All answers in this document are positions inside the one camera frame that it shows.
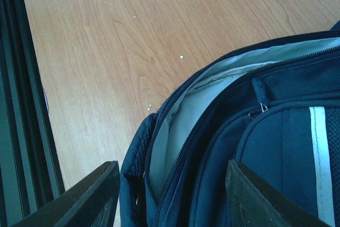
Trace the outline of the navy blue student backpack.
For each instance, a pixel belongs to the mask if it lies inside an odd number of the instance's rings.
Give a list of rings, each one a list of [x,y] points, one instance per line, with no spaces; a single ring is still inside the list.
[[[339,226],[339,25],[228,53],[140,124],[121,167],[121,226],[272,226],[245,166]]]

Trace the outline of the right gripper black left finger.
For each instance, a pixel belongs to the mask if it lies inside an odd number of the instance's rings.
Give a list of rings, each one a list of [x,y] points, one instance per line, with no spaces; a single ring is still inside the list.
[[[104,162],[14,226],[113,226],[120,191],[117,161]]]

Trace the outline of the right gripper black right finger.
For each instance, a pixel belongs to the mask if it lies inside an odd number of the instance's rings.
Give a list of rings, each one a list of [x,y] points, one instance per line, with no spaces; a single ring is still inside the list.
[[[231,226],[328,226],[242,163],[229,161],[225,187]]]

